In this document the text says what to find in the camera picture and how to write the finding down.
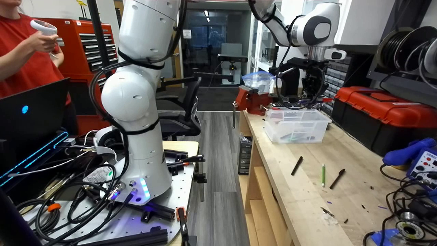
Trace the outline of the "black marker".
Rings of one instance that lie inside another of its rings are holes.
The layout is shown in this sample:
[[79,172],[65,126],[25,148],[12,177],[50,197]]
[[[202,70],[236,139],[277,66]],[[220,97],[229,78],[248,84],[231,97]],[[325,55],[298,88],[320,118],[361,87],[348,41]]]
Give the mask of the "black marker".
[[292,172],[291,172],[292,176],[295,175],[295,173],[297,172],[297,170],[298,170],[299,166],[301,165],[301,163],[303,162],[303,160],[304,160],[304,158],[302,156],[300,156],[299,159],[297,160]]
[[333,190],[335,186],[338,184],[342,176],[345,174],[346,170],[342,169],[339,171],[337,177],[334,179],[333,183],[329,186],[329,189]]

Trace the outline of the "solder spool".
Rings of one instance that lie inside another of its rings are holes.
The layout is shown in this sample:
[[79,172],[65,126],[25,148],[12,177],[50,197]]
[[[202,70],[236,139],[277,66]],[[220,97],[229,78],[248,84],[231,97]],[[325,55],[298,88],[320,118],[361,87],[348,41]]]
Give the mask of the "solder spool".
[[399,233],[411,240],[422,240],[425,238],[425,231],[417,225],[410,221],[398,221],[395,224],[395,227],[398,229]]

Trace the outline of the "red and black toolbox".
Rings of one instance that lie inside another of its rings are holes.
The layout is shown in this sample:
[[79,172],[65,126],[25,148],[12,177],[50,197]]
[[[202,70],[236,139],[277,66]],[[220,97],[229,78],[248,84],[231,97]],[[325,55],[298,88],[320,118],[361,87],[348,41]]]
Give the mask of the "red and black toolbox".
[[331,117],[379,156],[437,136],[436,108],[375,88],[341,88],[335,95]]

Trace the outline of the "black pole stand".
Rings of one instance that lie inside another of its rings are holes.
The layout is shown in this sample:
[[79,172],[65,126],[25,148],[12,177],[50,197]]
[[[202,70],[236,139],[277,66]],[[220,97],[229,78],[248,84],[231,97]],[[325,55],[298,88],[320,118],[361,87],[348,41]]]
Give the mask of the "black pole stand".
[[96,39],[97,39],[99,53],[100,53],[102,64],[103,64],[103,72],[105,74],[105,77],[109,78],[112,75],[112,72],[111,72],[111,70],[108,70],[108,71],[104,70],[104,68],[106,68],[110,65],[110,61],[108,58],[106,42],[104,40],[103,29],[101,26],[100,16],[99,16],[99,12],[97,9],[97,3],[96,3],[96,0],[86,0],[86,1],[87,1],[89,15],[90,15],[90,18],[92,21],[94,33],[95,33]]

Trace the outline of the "black laptop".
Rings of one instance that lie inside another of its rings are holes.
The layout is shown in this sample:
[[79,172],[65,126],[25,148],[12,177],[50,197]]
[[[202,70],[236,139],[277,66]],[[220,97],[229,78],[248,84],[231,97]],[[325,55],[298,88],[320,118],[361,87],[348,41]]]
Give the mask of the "black laptop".
[[63,142],[69,78],[0,99],[0,187],[30,171]]

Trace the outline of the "red bench vise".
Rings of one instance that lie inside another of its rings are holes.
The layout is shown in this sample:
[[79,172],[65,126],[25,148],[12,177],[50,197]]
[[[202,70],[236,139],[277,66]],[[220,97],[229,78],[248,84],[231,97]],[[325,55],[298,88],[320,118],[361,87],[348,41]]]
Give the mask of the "red bench vise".
[[232,102],[233,119],[232,127],[236,127],[236,112],[247,111],[250,114],[264,116],[268,111],[268,106],[272,103],[269,93],[260,92],[259,89],[247,85],[239,86],[239,93]]

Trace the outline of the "black office chair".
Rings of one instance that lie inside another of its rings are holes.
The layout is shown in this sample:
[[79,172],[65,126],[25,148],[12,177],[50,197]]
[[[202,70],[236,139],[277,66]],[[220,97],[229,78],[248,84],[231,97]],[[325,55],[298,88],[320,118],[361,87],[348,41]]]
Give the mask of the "black office chair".
[[184,99],[179,100],[178,96],[164,95],[157,96],[156,100],[168,101],[183,109],[184,114],[159,113],[159,123],[162,138],[171,138],[177,141],[179,136],[198,136],[201,134],[201,123],[197,117],[198,111],[198,89],[201,84],[200,77],[188,77],[183,82],[188,82]]

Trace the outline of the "clear plastic bag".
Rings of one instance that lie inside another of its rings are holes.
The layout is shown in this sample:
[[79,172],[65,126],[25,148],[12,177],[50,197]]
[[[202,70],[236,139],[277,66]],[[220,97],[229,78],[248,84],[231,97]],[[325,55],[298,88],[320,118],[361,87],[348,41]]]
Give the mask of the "clear plastic bag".
[[265,71],[258,71],[242,76],[245,86],[257,89],[259,93],[271,93],[276,76]]

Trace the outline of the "small parts drawer cabinet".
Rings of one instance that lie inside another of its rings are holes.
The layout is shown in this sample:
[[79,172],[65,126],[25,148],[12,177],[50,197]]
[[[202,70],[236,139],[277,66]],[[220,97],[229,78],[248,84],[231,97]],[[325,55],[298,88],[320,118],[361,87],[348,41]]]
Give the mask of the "small parts drawer cabinet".
[[332,115],[334,110],[335,95],[340,90],[340,88],[344,86],[351,59],[351,56],[347,56],[343,60],[329,61],[329,65],[324,78],[324,81],[328,84],[328,87],[323,92],[323,96],[326,98],[330,98],[331,101],[323,103],[323,105],[321,106],[321,109],[329,116]]

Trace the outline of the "heap of markers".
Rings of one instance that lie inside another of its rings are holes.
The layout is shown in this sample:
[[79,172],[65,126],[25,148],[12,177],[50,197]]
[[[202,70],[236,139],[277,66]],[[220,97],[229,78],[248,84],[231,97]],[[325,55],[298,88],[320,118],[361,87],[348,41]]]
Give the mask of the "heap of markers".
[[286,142],[305,142],[315,140],[316,136],[312,136],[312,134],[308,133],[290,133],[284,136],[281,136],[279,140]]

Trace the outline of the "hand controller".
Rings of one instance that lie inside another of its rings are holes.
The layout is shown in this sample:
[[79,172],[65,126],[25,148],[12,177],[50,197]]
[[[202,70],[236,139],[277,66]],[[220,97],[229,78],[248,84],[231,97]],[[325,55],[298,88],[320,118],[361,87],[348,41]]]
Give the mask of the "hand controller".
[[57,28],[56,26],[47,23],[45,21],[39,20],[39,19],[33,19],[30,21],[31,27],[38,30],[42,33],[44,36],[53,36],[57,35]]

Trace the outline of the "clear plastic box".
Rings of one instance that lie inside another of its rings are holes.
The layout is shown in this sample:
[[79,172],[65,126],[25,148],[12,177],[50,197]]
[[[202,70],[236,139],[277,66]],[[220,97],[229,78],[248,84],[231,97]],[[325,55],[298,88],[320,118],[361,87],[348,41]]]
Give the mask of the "clear plastic box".
[[[320,143],[323,141],[328,125],[332,123],[318,110],[269,110],[264,122],[264,132],[268,138],[279,144]],[[316,136],[315,140],[305,142],[281,141],[281,136],[290,133],[308,133]]]

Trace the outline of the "red tool cabinet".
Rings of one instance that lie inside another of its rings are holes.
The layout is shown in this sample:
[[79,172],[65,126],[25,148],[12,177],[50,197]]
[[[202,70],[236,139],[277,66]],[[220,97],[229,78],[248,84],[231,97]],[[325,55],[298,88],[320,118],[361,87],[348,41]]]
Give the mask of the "red tool cabinet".
[[89,84],[103,67],[92,22],[61,18],[42,20],[58,30],[58,44],[65,56],[59,70],[64,77],[70,78],[68,91],[75,106],[79,134],[108,127],[109,123],[97,115],[89,97]]

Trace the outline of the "white headset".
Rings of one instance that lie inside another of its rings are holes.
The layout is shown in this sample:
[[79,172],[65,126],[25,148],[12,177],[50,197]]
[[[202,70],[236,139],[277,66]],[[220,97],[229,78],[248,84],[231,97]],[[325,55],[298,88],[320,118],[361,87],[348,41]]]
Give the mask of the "white headset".
[[114,126],[105,127],[97,131],[93,138],[93,145],[98,155],[112,154],[116,161],[123,158],[124,141],[122,134]]

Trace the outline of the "black aluminium rail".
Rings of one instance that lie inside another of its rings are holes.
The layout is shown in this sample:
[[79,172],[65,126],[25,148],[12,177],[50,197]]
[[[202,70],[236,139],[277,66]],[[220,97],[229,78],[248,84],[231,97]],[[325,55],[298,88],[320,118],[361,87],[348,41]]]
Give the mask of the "black aluminium rail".
[[79,246],[159,246],[168,243],[168,230],[153,227],[150,232],[87,243]]

